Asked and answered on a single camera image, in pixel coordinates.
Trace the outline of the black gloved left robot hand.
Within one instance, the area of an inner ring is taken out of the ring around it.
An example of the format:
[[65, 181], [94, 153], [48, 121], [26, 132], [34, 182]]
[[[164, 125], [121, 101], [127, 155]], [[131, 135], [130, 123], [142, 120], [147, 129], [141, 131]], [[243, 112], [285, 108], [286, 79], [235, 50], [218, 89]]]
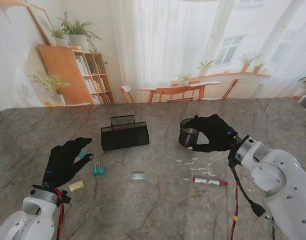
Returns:
[[67, 141], [64, 145], [54, 147], [51, 150], [42, 183], [58, 188], [72, 180], [93, 159], [94, 155], [87, 153], [79, 161], [75, 161], [82, 149], [91, 142], [91, 138], [78, 137]]

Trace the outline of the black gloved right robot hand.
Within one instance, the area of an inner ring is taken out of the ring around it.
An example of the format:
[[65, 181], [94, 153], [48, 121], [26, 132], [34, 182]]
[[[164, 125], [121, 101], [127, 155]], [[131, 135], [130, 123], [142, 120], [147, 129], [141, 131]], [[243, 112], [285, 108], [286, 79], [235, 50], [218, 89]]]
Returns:
[[231, 149], [238, 133], [217, 114], [209, 117], [195, 115], [184, 128], [202, 132], [209, 143], [191, 145], [190, 149], [196, 152], [225, 152]]

